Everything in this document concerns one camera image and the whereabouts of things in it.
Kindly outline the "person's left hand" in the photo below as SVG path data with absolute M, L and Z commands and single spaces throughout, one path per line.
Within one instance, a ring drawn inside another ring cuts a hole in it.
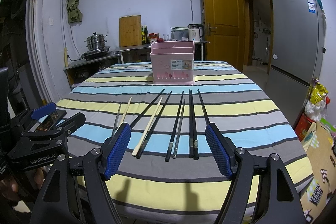
M 40 189 L 44 182 L 43 169 L 38 168 L 34 174 L 35 186 Z M 18 195 L 19 186 L 13 177 L 5 178 L 1 181 L 1 195 L 10 201 L 18 202 L 21 198 Z

